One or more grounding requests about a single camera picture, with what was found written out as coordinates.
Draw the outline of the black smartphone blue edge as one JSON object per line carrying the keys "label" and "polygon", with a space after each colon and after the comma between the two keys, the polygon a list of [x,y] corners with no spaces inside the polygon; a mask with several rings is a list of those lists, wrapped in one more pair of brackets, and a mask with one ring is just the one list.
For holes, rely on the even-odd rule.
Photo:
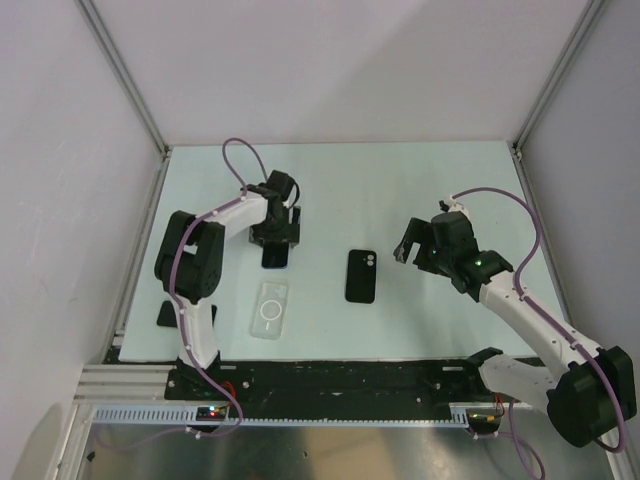
{"label": "black smartphone blue edge", "polygon": [[285,269],[290,247],[287,243],[266,243],[262,247],[261,266],[267,270]]}

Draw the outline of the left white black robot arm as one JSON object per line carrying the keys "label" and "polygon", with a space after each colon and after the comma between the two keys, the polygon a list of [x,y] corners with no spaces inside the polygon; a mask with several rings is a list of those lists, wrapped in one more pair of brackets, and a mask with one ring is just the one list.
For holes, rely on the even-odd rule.
{"label": "left white black robot arm", "polygon": [[209,298],[223,271],[228,240],[246,231],[262,249],[264,269],[284,269],[300,242],[302,209],[277,193],[249,192],[196,216],[174,212],[154,265],[154,275],[170,296],[181,337],[180,360],[193,369],[187,387],[201,399],[214,397],[222,376],[211,368],[219,355]]}

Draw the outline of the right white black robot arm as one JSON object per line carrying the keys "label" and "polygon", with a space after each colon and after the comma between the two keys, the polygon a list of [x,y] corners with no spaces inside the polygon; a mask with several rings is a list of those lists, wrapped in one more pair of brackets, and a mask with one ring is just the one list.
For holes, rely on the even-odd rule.
{"label": "right white black robot arm", "polygon": [[505,393],[546,414],[569,444],[583,447],[636,416],[633,362],[619,347],[602,348],[566,322],[546,320],[532,296],[516,288],[512,265],[477,245],[468,217],[447,212],[430,221],[411,218],[394,250],[400,263],[448,278],[500,317],[535,352],[541,365],[516,360],[496,348],[471,357],[462,376],[476,401]]}

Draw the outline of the clear magsafe phone case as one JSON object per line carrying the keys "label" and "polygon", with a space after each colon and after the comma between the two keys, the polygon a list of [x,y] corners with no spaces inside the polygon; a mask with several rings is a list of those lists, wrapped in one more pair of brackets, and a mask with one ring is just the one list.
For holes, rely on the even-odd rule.
{"label": "clear magsafe phone case", "polygon": [[284,281],[263,281],[258,289],[250,335],[263,340],[281,337],[290,288]]}

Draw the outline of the aluminium front frame rail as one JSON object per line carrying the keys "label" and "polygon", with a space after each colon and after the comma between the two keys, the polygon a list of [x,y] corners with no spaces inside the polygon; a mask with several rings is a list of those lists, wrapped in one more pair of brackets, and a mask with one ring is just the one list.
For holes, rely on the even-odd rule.
{"label": "aluminium front frame rail", "polygon": [[86,365],[74,394],[76,403],[151,404],[164,402],[170,365]]}

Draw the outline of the right aluminium frame post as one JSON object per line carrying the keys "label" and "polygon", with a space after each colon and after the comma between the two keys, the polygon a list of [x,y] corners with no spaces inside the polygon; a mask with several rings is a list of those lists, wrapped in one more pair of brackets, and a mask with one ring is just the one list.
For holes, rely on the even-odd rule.
{"label": "right aluminium frame post", "polygon": [[577,61],[581,51],[593,34],[610,1],[590,0],[581,12],[575,26],[555,60],[541,90],[528,111],[522,126],[511,143],[513,153],[518,156],[524,149],[537,124],[541,121],[563,82]]}

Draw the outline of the aluminium frame post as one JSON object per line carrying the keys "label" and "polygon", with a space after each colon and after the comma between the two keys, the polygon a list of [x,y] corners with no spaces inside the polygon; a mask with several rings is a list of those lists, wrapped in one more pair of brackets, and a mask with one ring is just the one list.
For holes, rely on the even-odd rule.
{"label": "aluminium frame post", "polygon": [[76,0],[75,5],[87,24],[94,40],[102,51],[112,73],[129,101],[135,115],[155,150],[164,159],[170,150],[167,142],[153,118],[153,115],[139,90],[123,55],[120,52],[107,24],[94,1]]}
{"label": "aluminium frame post", "polygon": [[541,121],[563,82],[577,61],[581,51],[593,34],[610,1],[590,0],[581,12],[575,26],[555,60],[541,90],[528,111],[522,126],[511,143],[513,153],[518,156],[524,149],[537,124]]}

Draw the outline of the left aluminium frame post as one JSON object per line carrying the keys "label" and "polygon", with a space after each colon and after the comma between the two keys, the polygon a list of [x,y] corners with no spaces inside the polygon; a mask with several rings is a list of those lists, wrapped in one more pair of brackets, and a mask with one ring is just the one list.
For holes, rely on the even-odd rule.
{"label": "left aluminium frame post", "polygon": [[94,1],[76,0],[75,5],[87,24],[94,40],[102,51],[112,73],[129,101],[135,115],[155,150],[164,159],[170,150],[167,142],[153,118],[153,115],[139,90],[123,55],[120,52],[107,24]]}

